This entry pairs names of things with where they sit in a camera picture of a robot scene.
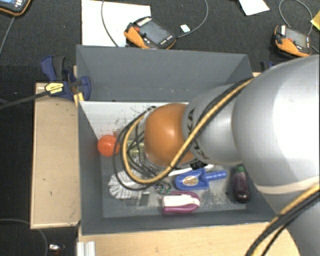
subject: yellow cable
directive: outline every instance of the yellow cable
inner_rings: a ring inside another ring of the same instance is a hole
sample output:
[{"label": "yellow cable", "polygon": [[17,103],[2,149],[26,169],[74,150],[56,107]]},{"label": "yellow cable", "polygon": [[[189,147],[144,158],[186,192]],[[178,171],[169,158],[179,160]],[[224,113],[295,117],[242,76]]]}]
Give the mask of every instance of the yellow cable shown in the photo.
[{"label": "yellow cable", "polygon": [[[310,196],[312,196],[313,194],[317,193],[320,190],[320,186],[319,185],[315,185],[311,188],[309,188],[308,190],[306,190],[305,192],[303,192],[302,194],[300,194],[297,198],[295,198],[291,203],[289,203],[288,205],[286,205],[279,213],[279,215],[285,215],[287,214],[289,211],[291,211],[293,208],[297,207],[300,203],[302,203],[304,200],[306,200],[307,198],[309,198]],[[274,217],[269,224],[266,226],[266,228],[263,230],[262,234],[268,229],[270,228],[271,225],[273,225],[278,219],[279,217],[276,216]],[[254,251],[252,252],[251,256],[257,256],[258,255],[258,251],[261,247],[261,243],[254,249]]]},{"label": "yellow cable", "polygon": [[177,164],[178,160],[180,159],[180,157],[182,156],[182,154],[184,153],[185,149],[189,146],[189,144],[192,142],[192,140],[194,139],[194,137],[197,135],[197,133],[200,131],[200,129],[204,126],[204,124],[206,123],[206,121],[212,116],[214,115],[218,109],[223,106],[234,94],[236,94],[238,91],[242,90],[245,86],[247,86],[251,81],[253,80],[250,79],[246,82],[244,82],[243,84],[241,84],[240,86],[238,86],[237,88],[235,88],[234,90],[232,90],[231,92],[229,92],[224,98],[222,98],[215,106],[213,106],[210,111],[208,113],[206,113],[204,115],[204,117],[200,120],[200,122],[196,125],[196,127],[192,130],[192,132],[190,133],[189,137],[185,140],[184,144],[182,145],[182,147],[179,149],[179,151],[177,152],[177,154],[175,155],[175,157],[173,158],[173,160],[171,161],[171,163],[169,164],[169,166],[161,173],[159,173],[157,176],[149,178],[149,179],[143,179],[140,178],[136,175],[133,174],[133,172],[131,171],[130,165],[129,165],[129,161],[128,161],[128,157],[127,157],[127,149],[128,149],[128,139],[130,134],[132,133],[133,129],[138,125],[138,123],[144,118],[144,115],[142,115],[140,118],[138,118],[133,124],[132,126],[129,128],[129,130],[127,131],[127,133],[124,136],[124,140],[123,140],[123,145],[122,145],[122,155],[123,155],[123,163],[124,163],[124,167],[128,173],[128,175],[137,183],[139,184],[152,184],[155,183],[161,179],[163,179],[167,174],[169,174],[173,167]]}]

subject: orange device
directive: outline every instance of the orange device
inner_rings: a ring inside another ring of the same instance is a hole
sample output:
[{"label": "orange device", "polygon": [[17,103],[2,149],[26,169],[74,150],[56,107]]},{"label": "orange device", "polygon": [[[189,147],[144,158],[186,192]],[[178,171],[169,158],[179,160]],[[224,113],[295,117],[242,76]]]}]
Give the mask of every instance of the orange device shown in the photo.
[{"label": "orange device", "polygon": [[0,0],[0,11],[13,16],[22,15],[31,0]]},{"label": "orange device", "polygon": [[310,37],[286,25],[276,26],[274,41],[279,52],[288,57],[307,57],[311,55]]},{"label": "orange device", "polygon": [[130,23],[124,36],[135,46],[144,49],[170,49],[177,40],[174,33],[164,29],[150,16]]}]

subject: gray box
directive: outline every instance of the gray box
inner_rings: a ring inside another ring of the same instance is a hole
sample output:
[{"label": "gray box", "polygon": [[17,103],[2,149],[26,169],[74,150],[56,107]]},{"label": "gray box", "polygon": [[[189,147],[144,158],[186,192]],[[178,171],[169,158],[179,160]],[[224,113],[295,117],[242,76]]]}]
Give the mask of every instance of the gray box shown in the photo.
[{"label": "gray box", "polygon": [[161,215],[152,188],[148,205],[115,199],[108,191],[112,161],[97,150],[102,134],[123,127],[149,105],[187,103],[213,87],[252,77],[245,54],[78,45],[77,75],[92,83],[90,101],[78,105],[84,235],[266,222],[274,216],[250,179],[249,203],[230,200],[229,179],[211,181],[210,189],[195,191],[201,207],[186,215]]}]

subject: white shuttlecock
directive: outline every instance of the white shuttlecock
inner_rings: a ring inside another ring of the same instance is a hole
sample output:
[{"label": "white shuttlecock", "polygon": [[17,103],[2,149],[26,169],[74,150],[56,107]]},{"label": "white shuttlecock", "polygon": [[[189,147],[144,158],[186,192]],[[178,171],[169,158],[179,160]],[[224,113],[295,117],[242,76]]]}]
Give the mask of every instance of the white shuttlecock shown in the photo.
[{"label": "white shuttlecock", "polygon": [[[126,172],[120,171],[118,173],[118,177],[119,179],[122,181],[122,183],[130,188],[139,188],[140,185],[133,182],[128,175],[126,174]],[[108,183],[109,186],[109,192],[110,194],[115,197],[116,199],[135,199],[138,198],[140,195],[140,191],[133,191],[133,190],[129,190],[124,188],[123,186],[121,186],[121,184],[118,182],[117,177],[115,175],[111,176],[111,179]]]}]

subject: orange ball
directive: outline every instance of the orange ball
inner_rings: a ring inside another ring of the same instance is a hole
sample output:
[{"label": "orange ball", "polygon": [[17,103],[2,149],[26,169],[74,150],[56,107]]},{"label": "orange ball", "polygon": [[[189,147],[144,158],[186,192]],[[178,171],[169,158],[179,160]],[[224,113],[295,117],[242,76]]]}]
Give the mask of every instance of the orange ball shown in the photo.
[{"label": "orange ball", "polygon": [[[168,166],[185,140],[182,133],[182,117],[185,104],[170,103],[158,107],[146,119],[144,128],[144,152],[146,157],[161,167]],[[194,159],[188,151],[181,163]]]},{"label": "orange ball", "polygon": [[[111,157],[114,153],[114,147],[116,144],[117,138],[113,135],[104,135],[102,136],[97,143],[97,149],[101,155],[105,157]],[[115,153],[119,153],[119,143],[116,145]]]}]

